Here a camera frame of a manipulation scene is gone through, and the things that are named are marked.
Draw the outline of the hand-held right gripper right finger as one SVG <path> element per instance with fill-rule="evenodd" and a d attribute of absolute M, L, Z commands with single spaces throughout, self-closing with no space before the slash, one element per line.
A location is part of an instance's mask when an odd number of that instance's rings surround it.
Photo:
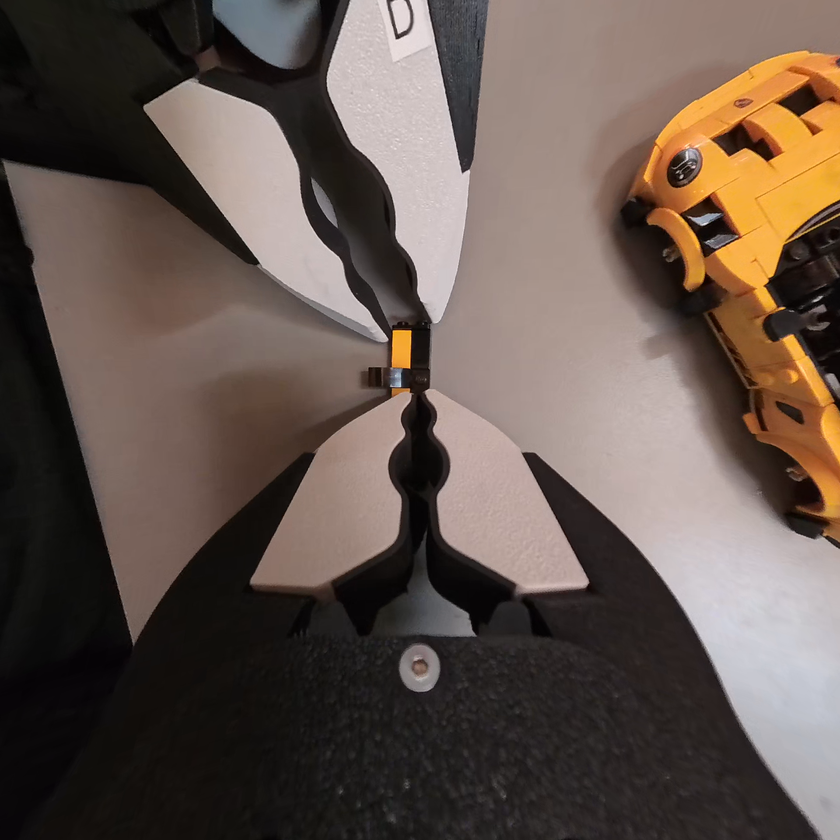
<path fill-rule="evenodd" d="M 584 592 L 590 580 L 520 447 L 437 390 L 423 395 L 432 586 L 475 629 L 499 605 Z"/>

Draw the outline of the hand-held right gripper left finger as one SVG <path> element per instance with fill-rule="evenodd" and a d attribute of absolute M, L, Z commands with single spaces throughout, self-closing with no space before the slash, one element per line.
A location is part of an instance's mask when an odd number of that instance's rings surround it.
<path fill-rule="evenodd" d="M 416 416 L 403 393 L 358 416 L 311 459 L 254 573 L 252 590 L 341 604 L 359 634 L 413 574 L 405 488 Z"/>

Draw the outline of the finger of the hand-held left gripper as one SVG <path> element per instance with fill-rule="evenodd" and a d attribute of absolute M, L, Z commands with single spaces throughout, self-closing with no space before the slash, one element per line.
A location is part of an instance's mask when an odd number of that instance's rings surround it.
<path fill-rule="evenodd" d="M 366 339 L 387 341 L 382 307 L 319 201 L 307 143 L 285 130 L 280 117 L 291 113 L 275 92 L 215 69 L 144 111 L 264 274 Z"/>
<path fill-rule="evenodd" d="M 466 226 L 470 163 L 458 151 L 433 2 L 347 2 L 325 49 L 338 127 L 384 181 L 395 244 L 419 302 L 444 316 Z"/>

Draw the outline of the black and yellow lego strip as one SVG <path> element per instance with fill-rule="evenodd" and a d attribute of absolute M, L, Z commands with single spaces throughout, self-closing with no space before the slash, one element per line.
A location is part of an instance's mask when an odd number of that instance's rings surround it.
<path fill-rule="evenodd" d="M 430 321 L 398 322 L 393 325 L 388 363 L 360 373 L 360 384 L 386 392 L 389 397 L 418 395 L 431 387 L 432 336 Z"/>

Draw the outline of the yellow lego car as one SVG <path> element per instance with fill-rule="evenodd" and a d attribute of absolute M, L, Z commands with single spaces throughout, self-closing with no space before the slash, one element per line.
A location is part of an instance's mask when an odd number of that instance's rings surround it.
<path fill-rule="evenodd" d="M 751 435 L 789 460 L 788 527 L 838 546 L 838 55 L 767 59 L 683 108 L 621 218 L 666 238 L 681 311 L 737 372 Z"/>

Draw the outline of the person's dark clothing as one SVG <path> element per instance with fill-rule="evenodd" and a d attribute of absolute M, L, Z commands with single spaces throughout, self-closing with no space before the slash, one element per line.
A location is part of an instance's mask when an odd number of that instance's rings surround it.
<path fill-rule="evenodd" d="M 37 818 L 132 640 L 29 248 L 1 180 L 1 838 Z"/>

